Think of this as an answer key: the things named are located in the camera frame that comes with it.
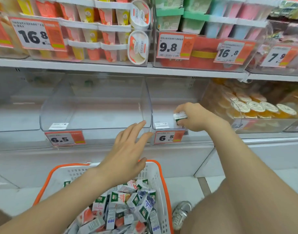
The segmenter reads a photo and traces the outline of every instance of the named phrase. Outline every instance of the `store shelf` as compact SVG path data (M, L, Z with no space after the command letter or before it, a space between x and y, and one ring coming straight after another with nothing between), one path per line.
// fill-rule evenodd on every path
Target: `store shelf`
M247 72L222 72L206 70L180 70L170 68L157 68L148 63L147 67L107 65L107 64L89 64L60 61L41 61L33 60L30 57L26 59L5 59L0 58L0 66L17 68L37 68L49 70L82 70L95 72L129 73L129 74L151 74L151 75L176 75L192 77L213 77L213 78L236 78L243 79L248 76Z
M253 73L250 73L247 79L262 79L262 80L279 80L279 81L298 82L298 76L279 75L279 74L253 74Z

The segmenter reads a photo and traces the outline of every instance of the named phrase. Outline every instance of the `hand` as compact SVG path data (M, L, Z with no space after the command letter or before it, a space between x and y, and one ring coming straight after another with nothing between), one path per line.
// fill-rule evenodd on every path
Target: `hand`
M121 131L114 142L112 150L98 166L106 174L112 187L134 179L145 168L147 158L139 158L152 132L144 133L136 143L136 138L146 121L130 125Z
M213 122L215 123L223 120L219 116L206 110L199 103L181 104L175 109L174 113L182 111L185 112L188 118L180 119L177 124L192 131L206 130L210 124L213 124Z

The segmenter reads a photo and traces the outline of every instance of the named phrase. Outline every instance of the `floor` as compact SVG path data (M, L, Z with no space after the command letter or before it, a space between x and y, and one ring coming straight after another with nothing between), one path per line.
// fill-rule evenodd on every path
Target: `floor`
M298 169L278 170L275 172L298 193ZM214 192L224 178L224 176L206 177L209 190ZM174 177L166 178L165 181L172 208L182 200L188 200L194 206L204 198L197 178ZM39 191L40 188L1 189L0 209L11 216L18 215L31 207Z

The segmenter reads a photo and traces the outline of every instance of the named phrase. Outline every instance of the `white sneaker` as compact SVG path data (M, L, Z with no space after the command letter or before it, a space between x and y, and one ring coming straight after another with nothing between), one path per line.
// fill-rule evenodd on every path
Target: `white sneaker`
M180 230L187 217L187 214L192 210L192 204L189 201L180 202L173 210L173 228L174 230Z

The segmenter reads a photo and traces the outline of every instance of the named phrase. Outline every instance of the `green lid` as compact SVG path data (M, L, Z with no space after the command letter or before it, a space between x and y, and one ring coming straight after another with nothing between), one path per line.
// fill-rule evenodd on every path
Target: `green lid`
M184 13L184 8L180 9L156 9L156 16L170 16L170 15L182 15Z
M201 13L191 12L191 11L185 11L183 18L187 19L196 19L196 20L202 20L202 21L209 21L210 15L204 15Z

